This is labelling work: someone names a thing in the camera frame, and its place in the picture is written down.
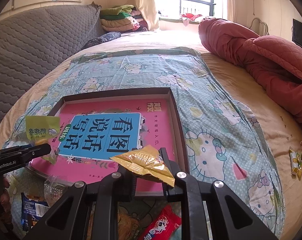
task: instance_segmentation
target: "pink comforter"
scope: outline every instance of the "pink comforter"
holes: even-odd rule
[[[302,127],[302,49],[277,36],[260,37],[242,25],[205,19],[199,25],[202,45],[224,60],[246,68],[277,104]]]

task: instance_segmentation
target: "blue snack package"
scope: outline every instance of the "blue snack package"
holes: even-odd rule
[[[21,193],[22,199],[22,230],[28,232],[35,226],[41,217],[49,210],[49,206],[45,201],[36,201],[27,198]]]

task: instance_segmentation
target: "white curtain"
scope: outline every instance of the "white curtain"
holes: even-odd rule
[[[235,0],[223,0],[223,18],[235,22]]]
[[[135,4],[147,22],[149,30],[158,30],[160,28],[159,14],[156,10],[155,0],[135,0]]]

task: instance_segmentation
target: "red candy wrapper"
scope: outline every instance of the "red candy wrapper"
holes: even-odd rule
[[[172,212],[172,207],[166,205],[157,219],[144,230],[138,240],[169,240],[173,231],[182,223],[180,217]]]

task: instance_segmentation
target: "barcode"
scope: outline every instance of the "barcode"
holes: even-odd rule
[[[44,214],[49,210],[49,207],[35,203],[35,211],[37,217],[43,217]]]

